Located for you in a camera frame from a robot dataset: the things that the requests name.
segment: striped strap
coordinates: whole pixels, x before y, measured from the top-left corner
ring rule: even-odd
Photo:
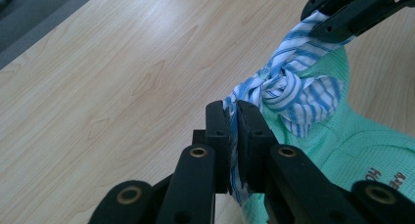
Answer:
[[[321,57],[346,45],[330,44],[308,36],[309,32],[328,17],[316,11],[296,25],[284,38],[266,66],[253,77],[235,87],[223,102],[229,108],[231,129],[231,185],[234,199],[242,204],[249,198],[238,171],[237,100],[262,104],[278,113],[287,129],[298,137],[306,137],[312,123],[334,113],[341,98],[343,83],[334,77],[320,75],[299,78],[297,73],[308,69]]]

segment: gray floor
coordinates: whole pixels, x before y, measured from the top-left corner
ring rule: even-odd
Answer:
[[[0,0],[0,69],[89,0]]]

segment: blue and white striped fabric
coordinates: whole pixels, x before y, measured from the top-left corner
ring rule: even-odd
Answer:
[[[306,137],[312,123],[322,121],[335,112],[341,98],[343,83],[334,77],[320,75],[299,78],[297,73],[306,70],[321,57],[346,45],[330,44],[308,36],[309,32],[328,17],[316,11],[296,25],[271,56],[268,64],[253,77],[235,87],[223,102],[229,108],[231,129],[231,185],[233,197],[244,203],[250,196],[247,186],[241,184],[238,171],[237,100],[262,104],[279,113],[284,125],[294,135]]]

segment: mint green fabric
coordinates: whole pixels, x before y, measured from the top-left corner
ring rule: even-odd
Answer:
[[[415,139],[355,113],[346,101],[348,63],[344,48],[321,58],[301,72],[301,78],[327,74],[345,82],[333,116],[312,125],[306,138],[291,134],[280,117],[265,105],[262,114],[281,144],[302,149],[329,180],[351,189],[359,180],[376,180],[395,187],[415,202]],[[244,205],[246,223],[266,223],[263,194]]]

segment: wooden table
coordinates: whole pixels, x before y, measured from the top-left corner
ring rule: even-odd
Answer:
[[[91,0],[0,71],[0,222],[85,223],[169,175],[205,105],[261,68],[307,0]],[[348,45],[348,99],[415,136],[415,11]],[[216,223],[241,223],[218,196]]]

